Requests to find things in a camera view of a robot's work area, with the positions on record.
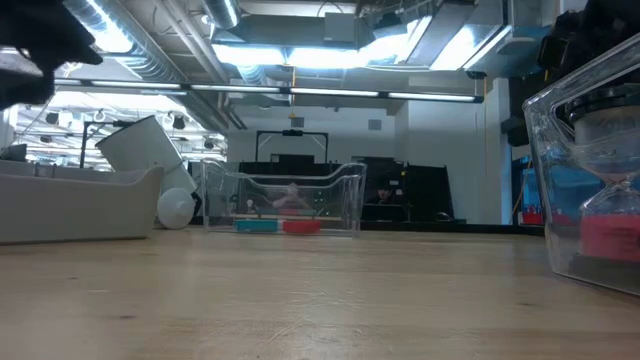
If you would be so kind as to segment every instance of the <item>wooden tabletop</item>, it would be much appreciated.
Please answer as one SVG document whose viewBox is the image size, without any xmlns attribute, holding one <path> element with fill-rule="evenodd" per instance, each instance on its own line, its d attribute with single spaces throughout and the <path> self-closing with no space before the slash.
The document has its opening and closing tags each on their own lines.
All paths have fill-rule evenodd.
<svg viewBox="0 0 640 360">
<path fill-rule="evenodd" d="M 158 231 L 0 247 L 0 359 L 638 359 L 640 300 L 541 238 Z"/>
</svg>

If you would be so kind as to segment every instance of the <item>fluorescent light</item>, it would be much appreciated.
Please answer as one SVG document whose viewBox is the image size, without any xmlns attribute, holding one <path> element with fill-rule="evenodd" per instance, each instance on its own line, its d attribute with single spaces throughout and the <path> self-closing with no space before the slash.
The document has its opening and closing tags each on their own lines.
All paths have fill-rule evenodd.
<svg viewBox="0 0 640 360">
<path fill-rule="evenodd" d="M 222 154 L 219 154 L 219 153 L 217 154 L 216 153 L 182 153 L 181 155 L 185 159 L 193 159 L 193 160 L 215 159 L 215 160 L 227 161 L 226 156 L 223 156 Z"/>
<path fill-rule="evenodd" d="M 91 82 L 94 86 L 99 87 L 113 87 L 113 88 L 135 88 L 135 89 L 161 89 L 161 90 L 173 90 L 180 89 L 180 84 L 165 84 L 165 83 L 147 83 L 141 81 L 102 81 L 94 80 Z"/>
<path fill-rule="evenodd" d="M 513 27 L 511 25 L 507 25 L 500 31 L 498 35 L 496 35 L 487 45 L 485 45 L 480 51 L 478 51 L 466 64 L 464 64 L 463 68 L 468 70 L 473 65 L 475 65 L 480 59 L 482 59 L 487 53 L 496 46 L 500 40 L 502 40 L 505 36 L 507 36 Z"/>
<path fill-rule="evenodd" d="M 395 61 L 396 64 L 407 61 L 413 49 L 416 48 L 416 45 L 418 45 L 418 42 L 422 39 L 422 35 L 427 31 L 432 19 L 432 16 L 425 16 L 420 20 L 414 20 L 407 24 L 407 33 L 411 35 L 409 35 L 409 39 L 404 48 L 398 53 Z"/>
<path fill-rule="evenodd" d="M 404 100 L 434 100 L 434 101 L 458 101 L 473 102 L 476 98 L 467 95 L 444 95 L 444 94 L 425 94 L 425 93 L 389 93 L 391 99 Z"/>
<path fill-rule="evenodd" d="M 96 39 L 96 45 L 104 51 L 114 53 L 126 53 L 133 48 L 133 43 L 122 30 L 111 20 L 109 15 L 96 4 L 95 0 L 87 0 L 87 3 L 100 15 L 106 28 L 94 30 L 90 25 L 83 24 Z"/>
<path fill-rule="evenodd" d="M 82 82 L 80 80 L 69 80 L 69 79 L 55 79 L 53 83 L 55 85 L 60 85 L 60 86 L 65 86 L 65 85 L 79 86 L 79 85 L 82 85 Z"/>
<path fill-rule="evenodd" d="M 277 94 L 280 88 L 268 86 L 235 86 L 235 85 L 192 85 L 193 90 L 214 90 L 224 92 L 240 92 L 240 93 L 269 93 Z"/>
<path fill-rule="evenodd" d="M 340 90 L 340 89 L 291 88 L 291 93 L 306 94 L 306 95 L 339 95 L 339 96 L 359 96 L 359 97 L 378 96 L 377 91 Z"/>
<path fill-rule="evenodd" d="M 473 32 L 463 26 L 456 36 L 442 49 L 438 58 L 429 67 L 430 70 L 458 70 L 476 53 Z"/>
<path fill-rule="evenodd" d="M 409 39 L 409 34 L 389 35 L 374 40 L 369 45 L 360 49 L 360 55 L 367 62 L 372 60 L 384 60 L 397 56 L 404 49 L 404 44 Z"/>
<path fill-rule="evenodd" d="M 284 56 L 279 48 L 213 45 L 218 60 L 236 66 L 282 65 Z"/>
<path fill-rule="evenodd" d="M 329 48 L 295 48 L 289 65 L 311 69 L 352 69 L 367 65 L 367 59 L 356 50 Z"/>
</svg>

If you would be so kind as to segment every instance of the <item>clear acrylic box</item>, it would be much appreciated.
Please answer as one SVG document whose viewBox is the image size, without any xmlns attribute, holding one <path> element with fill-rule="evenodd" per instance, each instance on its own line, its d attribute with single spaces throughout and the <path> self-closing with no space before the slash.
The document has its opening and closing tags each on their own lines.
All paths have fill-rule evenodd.
<svg viewBox="0 0 640 360">
<path fill-rule="evenodd" d="M 640 87 L 623 76 L 638 68 L 640 35 L 524 105 L 553 271 L 636 295 Z"/>
<path fill-rule="evenodd" d="M 365 164 L 345 164 L 327 176 L 250 175 L 202 161 L 206 231 L 356 236 Z"/>
</svg>

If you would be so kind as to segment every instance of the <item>ceiling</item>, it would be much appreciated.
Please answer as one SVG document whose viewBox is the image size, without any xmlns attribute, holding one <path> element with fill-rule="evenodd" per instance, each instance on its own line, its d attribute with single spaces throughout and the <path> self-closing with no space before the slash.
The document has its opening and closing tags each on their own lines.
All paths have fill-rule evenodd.
<svg viewBox="0 0 640 360">
<path fill-rule="evenodd" d="M 142 28 L 150 35 L 162 51 L 170 58 L 177 68 L 186 75 L 188 81 L 192 83 L 211 83 L 216 79 L 207 73 L 201 62 L 198 61 L 194 53 L 185 44 L 183 39 L 178 35 L 171 26 L 162 11 L 157 9 L 153 1 L 149 0 L 119 0 L 133 18 L 142 26 Z M 197 27 L 199 36 L 205 41 L 210 41 L 210 26 L 202 21 L 205 12 L 201 0 L 176 0 L 183 10 L 189 14 L 192 23 Z M 540 0 L 518 0 L 518 3 L 540 3 Z M 397 1 L 377 1 L 369 2 L 363 0 L 363 13 L 373 12 L 378 8 L 392 7 L 398 4 Z M 338 12 L 353 13 L 357 8 L 357 1 L 341 1 L 335 4 L 316 0 L 239 0 L 239 5 L 243 9 L 244 18 L 258 15 L 279 15 L 279 16 L 324 16 L 326 13 Z M 537 19 L 529 21 L 530 27 L 533 29 L 542 28 L 540 25 L 540 15 L 533 12 L 531 17 Z M 503 0 L 480 0 L 478 6 L 470 14 L 466 24 L 474 26 L 473 29 L 477 33 L 489 33 L 503 21 Z M 535 33 L 536 36 L 543 35 L 544 30 L 529 31 Z M 487 71 L 489 75 L 502 75 L 504 69 L 511 68 L 531 68 L 530 64 L 521 66 L 522 61 L 519 56 L 527 57 L 533 61 L 530 53 L 520 52 L 520 55 L 511 53 L 497 54 L 490 53 L 485 56 L 478 66 L 480 70 L 490 69 Z M 232 64 L 223 64 L 226 75 L 231 82 L 243 83 L 236 66 Z M 96 68 L 87 67 L 76 71 L 73 77 L 80 78 L 110 78 L 110 79 L 135 79 L 135 75 L 126 69 L 117 69 L 118 62 L 114 59 L 108 59 L 105 64 Z M 273 81 L 285 82 L 291 84 L 293 82 L 293 73 L 288 68 L 281 66 L 263 66 L 266 76 Z M 475 94 L 479 85 L 477 81 L 469 79 L 464 72 L 461 71 L 444 71 L 432 72 L 425 68 L 410 68 L 391 66 L 391 67 L 366 67 L 353 69 L 302 69 L 296 71 L 295 84 L 304 87 L 317 88 L 338 88 L 338 89 L 375 89 L 375 90 L 395 90 L 410 92 L 438 92 L 453 94 Z M 289 101 L 269 101 L 261 96 L 232 96 L 232 102 L 237 106 L 244 105 L 260 105 L 260 106 L 289 106 Z M 370 100 L 370 99 L 353 99 L 353 98 L 336 98 L 328 96 L 297 96 L 296 102 L 298 106 L 323 106 L 323 107 L 355 107 L 355 108 L 383 108 L 387 109 L 390 114 L 396 111 L 398 101 L 391 100 Z"/>
<path fill-rule="evenodd" d="M 137 35 L 145 51 L 153 53 L 153 58 L 161 58 L 166 64 L 161 69 L 163 71 L 173 71 L 175 74 L 160 78 L 162 81 L 177 81 L 182 83 L 219 83 L 228 81 L 231 84 L 244 84 L 246 79 L 240 75 L 238 68 L 229 63 L 214 64 L 206 57 L 202 61 L 202 54 L 194 44 L 202 39 L 202 44 L 207 44 L 213 54 L 215 62 L 218 62 L 216 54 L 210 47 L 211 26 L 205 23 L 203 16 L 202 0 L 68 0 L 82 4 L 91 2 L 95 4 L 117 4 L 119 9 L 116 23 L 120 26 L 123 18 L 128 19 L 129 25 L 136 28 Z M 158 8 L 158 4 L 166 4 L 173 1 L 187 14 L 188 22 L 193 24 L 196 33 L 191 33 L 184 21 L 178 20 L 182 32 L 187 33 L 180 36 L 176 31 L 176 23 L 172 23 L 168 16 L 175 15 L 177 9 L 169 10 L 169 14 Z M 478 51 L 489 38 L 495 36 L 499 29 L 506 24 L 513 26 L 510 35 L 494 44 L 470 70 L 484 71 L 489 77 L 497 76 L 519 76 L 531 72 L 535 69 L 534 61 L 537 53 L 539 38 L 548 32 L 549 3 L 554 0 L 509 0 L 507 8 L 503 8 L 503 0 L 479 0 L 478 4 L 471 12 L 465 15 L 462 28 L 449 29 L 452 40 L 466 29 L 471 38 L 471 45 Z M 327 14 L 343 12 L 347 14 L 359 13 L 366 21 L 375 24 L 379 20 L 379 14 L 396 9 L 405 9 L 408 4 L 418 4 L 425 6 L 431 0 L 343 0 L 340 2 L 326 2 L 318 0 L 238 0 L 242 8 L 243 18 L 240 20 L 249 21 L 252 17 L 258 16 L 279 16 L 274 19 L 286 19 L 283 16 L 303 16 L 307 19 L 322 18 Z M 399 13 L 405 21 L 409 18 L 410 9 Z M 295 37 L 295 34 L 285 34 L 285 37 Z M 78 79 L 94 80 L 124 80 L 124 81 L 158 81 L 149 80 L 148 77 L 141 76 L 141 73 L 130 66 L 130 58 L 123 57 L 122 54 L 104 53 L 105 61 L 99 66 L 85 65 L 82 67 L 65 66 L 56 73 L 56 77 L 69 77 Z M 464 71 L 433 71 L 423 65 L 397 65 L 393 62 L 376 65 L 354 67 L 348 69 L 318 69 L 297 67 L 295 70 L 288 66 L 262 65 L 261 69 L 266 75 L 269 85 L 295 84 L 297 87 L 308 88 L 329 88 L 329 89 L 352 89 L 352 90 L 377 90 L 377 91 L 399 91 L 399 92 L 431 92 L 444 94 L 481 94 L 484 90 L 482 80 L 472 80 Z M 79 91 L 75 95 L 67 91 Z M 341 109 L 372 109 L 385 116 L 394 116 L 402 107 L 402 100 L 388 99 L 367 99 L 335 96 L 310 96 L 297 95 L 295 98 L 287 95 L 246 95 L 229 94 L 228 98 L 220 96 L 214 92 L 193 92 L 184 96 L 174 96 L 171 94 L 142 93 L 140 91 L 129 90 L 107 90 L 100 88 L 68 88 L 59 87 L 60 93 L 53 99 L 50 107 L 42 111 L 41 107 L 23 108 L 18 122 L 18 133 L 21 140 L 28 142 L 34 148 L 45 147 L 66 147 L 78 149 L 80 139 L 78 133 L 82 132 L 82 126 L 78 123 L 68 123 L 51 125 L 43 118 L 47 112 L 64 113 L 65 118 L 70 116 L 76 120 L 91 120 L 96 114 L 106 115 L 107 120 L 135 120 L 143 116 L 155 115 L 165 126 L 170 134 L 174 132 L 172 118 L 176 114 L 185 115 L 187 118 L 186 128 L 181 130 L 183 135 L 176 134 L 174 141 L 181 148 L 189 151 L 205 151 L 203 142 L 212 134 L 226 134 L 228 131 L 242 130 L 245 128 L 254 129 L 264 127 L 264 122 L 259 119 L 282 118 L 286 122 L 286 114 L 290 112 L 291 105 L 304 114 L 304 110 L 309 110 L 309 120 L 314 118 L 313 114 L 320 114 L 323 110 L 330 109 L 338 114 Z M 272 111 L 265 112 L 264 109 L 271 108 Z M 229 110 L 237 115 L 234 118 Z M 337 115 L 340 124 L 350 112 L 342 112 Z M 88 142 L 88 148 L 92 148 L 95 140 L 102 136 L 116 131 L 109 125 L 92 127 L 95 132 L 94 139 Z M 42 136 L 53 134 L 52 142 L 42 143 Z M 216 142 L 213 149 L 216 154 L 224 155 L 226 143 Z M 98 156 L 94 159 L 96 164 L 102 160 Z"/>
</svg>

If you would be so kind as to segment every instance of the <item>white wall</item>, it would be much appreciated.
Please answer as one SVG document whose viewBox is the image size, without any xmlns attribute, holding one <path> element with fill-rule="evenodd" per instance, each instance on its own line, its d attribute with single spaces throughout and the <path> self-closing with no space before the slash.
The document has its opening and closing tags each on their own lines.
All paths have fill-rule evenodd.
<svg viewBox="0 0 640 360">
<path fill-rule="evenodd" d="M 396 117 L 396 154 L 414 165 L 446 166 L 455 217 L 469 224 L 510 221 L 511 152 L 500 132 L 508 99 L 508 81 L 498 79 L 485 104 L 411 101 Z"/>
<path fill-rule="evenodd" d="M 250 130 L 229 133 L 229 162 L 255 161 L 256 130 L 281 131 L 290 129 L 288 118 L 291 109 L 237 108 L 236 112 Z M 295 109 L 296 116 L 305 118 L 302 130 L 329 133 L 329 161 L 347 163 L 352 156 L 394 157 L 394 118 L 384 109 L 340 109 L 338 112 L 325 108 Z M 369 131 L 368 120 L 382 120 L 382 130 Z M 274 135 L 260 137 L 259 161 L 269 161 L 271 154 L 314 155 L 317 163 L 324 162 L 324 137 L 283 137 Z"/>
<path fill-rule="evenodd" d="M 508 224 L 511 150 L 500 132 L 500 122 L 509 117 L 508 100 L 508 81 L 498 79 L 485 104 L 410 101 L 395 118 L 382 109 L 301 108 L 295 112 L 305 117 L 305 131 L 330 134 L 330 161 L 377 156 L 446 166 L 456 218 L 469 224 Z M 254 161 L 256 130 L 290 128 L 288 108 L 236 111 L 251 130 L 229 134 L 229 162 Z M 369 119 L 381 119 L 382 131 L 369 131 Z M 263 135 L 261 142 L 267 138 Z M 324 144 L 321 137 L 317 140 Z M 309 154 L 316 162 L 324 162 L 323 148 L 306 137 L 272 137 L 261 147 L 259 161 L 269 161 L 272 153 Z"/>
</svg>

